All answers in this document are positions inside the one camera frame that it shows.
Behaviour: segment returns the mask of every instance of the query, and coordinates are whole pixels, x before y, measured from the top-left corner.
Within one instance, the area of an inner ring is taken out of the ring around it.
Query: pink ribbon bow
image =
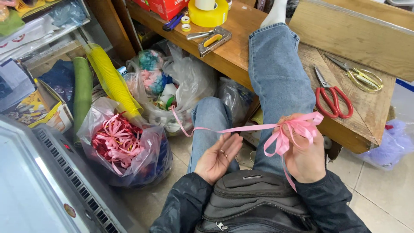
[[[120,161],[123,168],[128,168],[135,156],[139,155],[143,148],[137,138],[131,138],[130,133],[124,133],[125,124],[117,120],[119,114],[113,116],[111,119],[104,121],[103,129],[109,135],[105,137],[97,135],[96,138],[105,140],[105,144],[109,150],[108,156],[112,159],[112,168],[122,175],[122,172],[115,166],[114,162]]]
[[[285,173],[285,176],[286,176],[289,184],[292,186],[292,188],[295,191],[296,191],[295,184],[293,183],[290,176],[287,174],[287,171],[286,171],[285,165],[284,165],[284,161],[283,161],[283,154],[285,154],[289,150],[289,147],[290,147],[289,146],[289,138],[283,133],[283,131],[281,130],[280,127],[282,127],[283,125],[286,125],[288,127],[290,135],[292,137],[293,144],[295,144],[299,148],[304,148],[303,146],[298,145],[295,142],[295,140],[293,139],[293,130],[296,133],[298,133],[299,135],[301,135],[302,137],[306,138],[309,141],[309,144],[308,144],[308,146],[309,146],[309,145],[313,144],[313,138],[317,136],[318,130],[316,129],[316,126],[319,125],[323,120],[323,115],[321,113],[312,112],[312,113],[305,114],[305,115],[302,115],[300,117],[297,117],[295,119],[285,121],[281,125],[278,125],[278,124],[265,124],[265,125],[243,126],[243,127],[236,127],[236,128],[226,129],[226,130],[221,130],[221,131],[214,131],[214,130],[204,128],[204,127],[195,127],[193,129],[193,131],[191,132],[191,135],[189,135],[185,131],[184,127],[182,126],[181,121],[178,119],[178,116],[175,113],[173,106],[171,107],[171,110],[172,110],[178,124],[180,125],[181,130],[184,132],[184,134],[187,137],[193,136],[194,131],[198,130],[198,129],[210,130],[210,131],[217,132],[217,133],[229,133],[229,132],[254,131],[254,130],[279,128],[279,130],[277,130],[276,133],[272,134],[269,137],[269,139],[265,142],[265,144],[263,146],[263,149],[265,151],[265,155],[268,156],[268,157],[272,157],[276,153],[282,157],[283,171]],[[273,153],[266,152],[267,148],[269,148],[269,146],[274,141],[276,141],[275,151]]]

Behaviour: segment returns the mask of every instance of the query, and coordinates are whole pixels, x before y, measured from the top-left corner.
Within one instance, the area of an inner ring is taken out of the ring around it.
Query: blue jeans
[[[299,59],[298,45],[299,37],[285,23],[261,28],[249,36],[249,76],[260,99],[264,124],[275,124],[281,116],[313,111],[315,94]],[[215,131],[233,127],[229,108],[215,97],[200,100],[192,114],[195,127]],[[280,156],[267,157],[263,150],[271,134],[272,129],[262,130],[253,169],[284,177]],[[212,131],[194,132],[188,173],[194,171],[198,159],[219,137],[219,133]],[[274,152],[275,145],[268,148],[269,153]],[[228,172],[239,169],[237,161],[233,160]]]

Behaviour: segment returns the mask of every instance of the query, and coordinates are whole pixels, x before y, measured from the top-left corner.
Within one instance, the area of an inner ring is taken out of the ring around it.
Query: jacket sleeve
[[[326,176],[315,183],[302,184],[296,180],[294,183],[322,232],[370,233],[347,205],[352,194],[333,172],[326,170]]]
[[[184,175],[168,193],[161,215],[149,232],[192,233],[212,191],[213,187],[196,173]]]

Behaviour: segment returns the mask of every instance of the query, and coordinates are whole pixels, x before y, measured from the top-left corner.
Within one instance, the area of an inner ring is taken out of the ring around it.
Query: hand
[[[211,185],[224,176],[230,162],[241,149],[243,137],[238,133],[230,136],[231,133],[221,135],[216,144],[204,152],[195,167],[194,172]]]
[[[303,114],[295,113],[288,117],[282,117],[277,124],[297,118]],[[295,142],[302,146],[299,148],[293,144],[292,137],[286,125],[282,127],[283,133],[289,138],[289,150],[284,154],[284,160],[289,173],[300,183],[314,183],[326,175],[325,171],[325,149],[323,136],[318,131],[313,139],[313,144],[293,131]]]

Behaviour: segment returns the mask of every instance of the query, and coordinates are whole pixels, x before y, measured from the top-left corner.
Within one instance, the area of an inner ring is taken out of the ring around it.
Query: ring
[[[220,149],[220,152],[227,158],[226,152],[224,152],[224,150]]]

